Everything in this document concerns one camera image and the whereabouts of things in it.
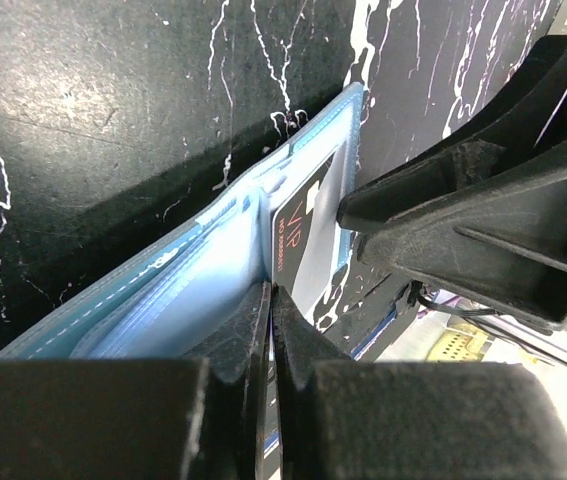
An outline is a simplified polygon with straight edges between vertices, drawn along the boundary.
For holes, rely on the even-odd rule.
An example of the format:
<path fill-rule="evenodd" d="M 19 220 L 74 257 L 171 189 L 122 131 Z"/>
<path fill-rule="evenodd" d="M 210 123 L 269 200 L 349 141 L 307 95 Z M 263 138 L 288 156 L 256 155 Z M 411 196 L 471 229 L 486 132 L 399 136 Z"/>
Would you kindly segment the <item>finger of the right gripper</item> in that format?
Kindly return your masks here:
<path fill-rule="evenodd" d="M 337 218 L 360 233 L 362 263 L 567 325 L 567 138 L 529 159 L 479 139 L 437 144 L 348 194 Z"/>
<path fill-rule="evenodd" d="M 567 86 L 567 35 L 543 36 L 530 49 L 511 79 L 482 110 L 453 133 L 445 134 L 437 144 L 409 162 L 405 162 L 405 165 L 415 165 L 490 127 L 519 106 L 546 78 L 550 80 L 551 87 L 558 87 L 560 76 L 565 78 L 563 86 L 565 89 Z"/>

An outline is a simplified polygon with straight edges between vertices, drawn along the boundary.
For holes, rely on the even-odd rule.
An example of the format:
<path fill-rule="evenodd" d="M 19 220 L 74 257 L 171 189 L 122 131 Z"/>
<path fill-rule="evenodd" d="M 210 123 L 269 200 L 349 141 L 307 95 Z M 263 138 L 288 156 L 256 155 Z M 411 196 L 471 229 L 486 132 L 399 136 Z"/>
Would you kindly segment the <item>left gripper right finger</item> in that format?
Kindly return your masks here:
<path fill-rule="evenodd" d="M 360 362 L 272 294 L 285 479 L 567 479 L 567 434 L 520 365 Z"/>

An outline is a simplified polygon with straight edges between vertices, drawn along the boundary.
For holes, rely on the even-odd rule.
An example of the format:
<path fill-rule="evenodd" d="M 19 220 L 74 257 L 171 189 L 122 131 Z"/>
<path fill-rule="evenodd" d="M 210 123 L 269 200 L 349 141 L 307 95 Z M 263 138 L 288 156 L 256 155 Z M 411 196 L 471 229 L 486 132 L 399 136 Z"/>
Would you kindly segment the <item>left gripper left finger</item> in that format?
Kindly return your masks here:
<path fill-rule="evenodd" d="M 177 359 L 0 361 L 0 479 L 258 479 L 271 287 Z"/>

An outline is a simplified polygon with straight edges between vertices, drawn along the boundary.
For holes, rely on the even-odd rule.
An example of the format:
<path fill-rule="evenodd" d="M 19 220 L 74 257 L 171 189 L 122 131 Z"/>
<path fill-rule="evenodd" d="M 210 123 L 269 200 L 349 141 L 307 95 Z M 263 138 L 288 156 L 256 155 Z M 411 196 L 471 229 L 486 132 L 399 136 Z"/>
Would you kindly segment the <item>blue leather card holder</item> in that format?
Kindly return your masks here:
<path fill-rule="evenodd" d="M 172 357 L 196 345 L 251 286 L 273 282 L 273 215 L 334 148 L 345 160 L 340 201 L 351 192 L 363 97 L 360 83 L 347 86 L 201 212 L 48 314 L 0 360 Z M 350 231 L 335 221 L 340 242 L 324 292 L 352 252 Z"/>

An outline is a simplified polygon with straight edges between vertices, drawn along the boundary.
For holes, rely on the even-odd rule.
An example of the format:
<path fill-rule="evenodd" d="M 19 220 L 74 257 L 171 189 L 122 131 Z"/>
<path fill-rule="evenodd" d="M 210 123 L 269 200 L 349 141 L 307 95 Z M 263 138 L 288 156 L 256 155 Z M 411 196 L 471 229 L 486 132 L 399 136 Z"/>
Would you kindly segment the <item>black VIP credit card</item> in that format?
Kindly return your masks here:
<path fill-rule="evenodd" d="M 331 278 L 340 242 L 336 227 L 344 154 L 334 148 L 273 215 L 273 282 L 308 316 Z"/>

